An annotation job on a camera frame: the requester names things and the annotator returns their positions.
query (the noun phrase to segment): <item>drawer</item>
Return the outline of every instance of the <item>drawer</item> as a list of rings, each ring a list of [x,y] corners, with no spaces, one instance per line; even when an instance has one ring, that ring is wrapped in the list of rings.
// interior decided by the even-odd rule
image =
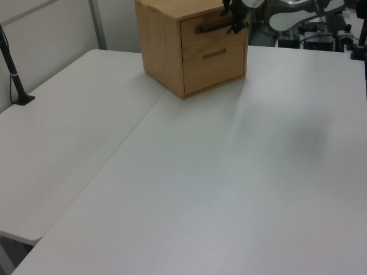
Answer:
[[[181,22],[185,95],[244,75],[247,32],[227,34],[229,26],[200,31],[231,21],[216,12]]]

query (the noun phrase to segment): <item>wooden box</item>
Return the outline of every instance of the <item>wooden box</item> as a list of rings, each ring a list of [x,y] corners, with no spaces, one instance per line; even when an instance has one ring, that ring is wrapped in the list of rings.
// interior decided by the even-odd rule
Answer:
[[[145,71],[182,99],[246,75],[248,31],[222,0],[135,0]]]

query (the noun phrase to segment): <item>table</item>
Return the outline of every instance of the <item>table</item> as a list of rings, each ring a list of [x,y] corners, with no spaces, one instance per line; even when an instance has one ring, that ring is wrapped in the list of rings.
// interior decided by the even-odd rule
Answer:
[[[246,79],[165,92],[14,274],[363,274],[366,163],[363,62],[249,46]]]
[[[93,50],[1,113],[0,235],[35,245],[165,90],[140,54]]]

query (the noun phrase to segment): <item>white table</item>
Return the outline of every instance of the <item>white table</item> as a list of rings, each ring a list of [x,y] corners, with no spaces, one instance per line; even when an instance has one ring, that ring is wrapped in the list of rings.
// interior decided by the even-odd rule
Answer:
[[[366,164],[363,62],[250,46],[245,80],[164,93],[14,274],[364,274]]]
[[[0,114],[0,235],[36,244],[165,90],[140,54],[93,50]]]

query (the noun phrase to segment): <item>wooden handle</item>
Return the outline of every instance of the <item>wooden handle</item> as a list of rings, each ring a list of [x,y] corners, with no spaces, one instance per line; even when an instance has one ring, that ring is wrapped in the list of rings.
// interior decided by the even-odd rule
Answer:
[[[202,59],[207,59],[209,57],[218,56],[219,54],[223,54],[226,51],[227,51],[227,48],[224,48],[224,49],[218,50],[218,51],[213,52],[213,53],[207,53],[207,54],[202,56]]]
[[[228,27],[228,26],[232,26],[232,23],[227,22],[227,23],[222,23],[222,24],[219,24],[217,26],[212,26],[212,27],[200,27],[199,30],[201,33],[210,33],[214,30],[218,30],[218,29]]]

